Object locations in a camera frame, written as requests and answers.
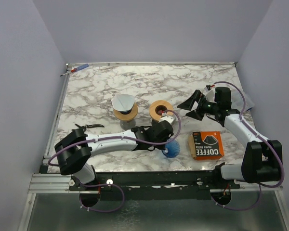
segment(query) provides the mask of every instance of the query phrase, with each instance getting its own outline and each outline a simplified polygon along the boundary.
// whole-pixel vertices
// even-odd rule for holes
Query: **marble surface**
[[[100,154],[88,160],[96,171],[211,170],[222,162],[238,163],[243,158],[244,149],[234,135],[206,117],[203,121],[197,121],[186,117],[187,111],[176,108],[195,89],[203,89],[207,84],[221,80],[241,87],[236,69],[231,64],[90,66],[70,76],[54,144],[75,129],[75,123],[105,126],[88,129],[87,133],[122,132],[114,116],[111,99],[115,94],[131,94],[138,104],[137,126],[151,124],[149,106],[154,101],[166,100],[173,105],[182,120],[181,134],[177,138],[181,152],[176,158],[167,158],[160,150]],[[249,113],[245,113],[244,117],[253,125]],[[175,123],[173,127],[176,131],[178,124]],[[220,131],[225,156],[214,161],[194,160],[187,145],[187,136],[193,131]],[[57,173],[59,168],[49,167],[48,171]]]

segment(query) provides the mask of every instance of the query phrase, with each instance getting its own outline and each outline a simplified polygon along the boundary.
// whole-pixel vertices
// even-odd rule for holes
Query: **orange box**
[[[217,160],[224,156],[219,131],[195,131],[187,142],[195,160]]]

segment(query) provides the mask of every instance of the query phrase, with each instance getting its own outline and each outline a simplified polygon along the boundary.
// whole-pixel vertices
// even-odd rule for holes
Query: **gray floor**
[[[233,192],[230,203],[246,207],[256,192]],[[99,208],[119,202],[100,202]],[[212,201],[127,201],[115,213],[102,214],[80,209],[78,194],[37,194],[30,231],[282,231],[286,230],[275,193],[263,192],[260,205],[236,212],[215,206]]]

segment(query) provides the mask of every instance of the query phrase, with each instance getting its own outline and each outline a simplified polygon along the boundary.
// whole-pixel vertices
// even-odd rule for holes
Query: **blue handle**
[[[80,70],[82,70],[82,69],[85,69],[85,68],[87,68],[89,66],[89,64],[84,64],[84,65],[82,65],[82,66],[79,66],[79,67],[76,67],[74,70],[74,72],[76,72],[76,71],[80,71]]]

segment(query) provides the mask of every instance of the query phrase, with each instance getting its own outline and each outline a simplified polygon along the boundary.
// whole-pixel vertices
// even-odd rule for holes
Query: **metal frame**
[[[234,65],[235,63],[158,63],[158,62],[106,62],[106,63],[91,63],[89,66],[121,66],[121,65],[197,65],[197,64],[230,64]],[[71,69],[73,66],[78,66],[79,64],[66,64],[67,71]],[[70,74],[65,76],[65,80],[63,83],[62,91],[60,94],[58,106],[56,108],[56,114],[53,120],[52,129],[50,132],[50,137],[47,142],[47,146],[44,153],[44,159],[42,164],[46,165],[48,159],[50,158],[49,152],[50,148],[53,146],[54,143],[54,136],[57,132],[58,122],[61,115],[66,90],[69,82]],[[60,174],[33,174],[31,183],[28,190],[26,205],[22,214],[22,218],[18,227],[18,231],[25,231],[28,229],[28,225],[30,222],[31,213],[33,210],[35,198],[37,193],[79,193],[78,191],[71,192],[69,191],[69,181],[71,176],[62,176]],[[232,189],[233,192],[248,192],[248,191],[257,191],[258,185],[257,184],[246,184],[240,183],[240,189]],[[210,190],[210,192],[221,192],[222,190]],[[284,195],[281,191],[281,188],[263,188],[263,191],[275,191],[276,198],[281,210],[281,216],[285,222],[286,229],[289,231],[289,211],[286,206]],[[86,193],[98,193],[98,191],[86,191]]]

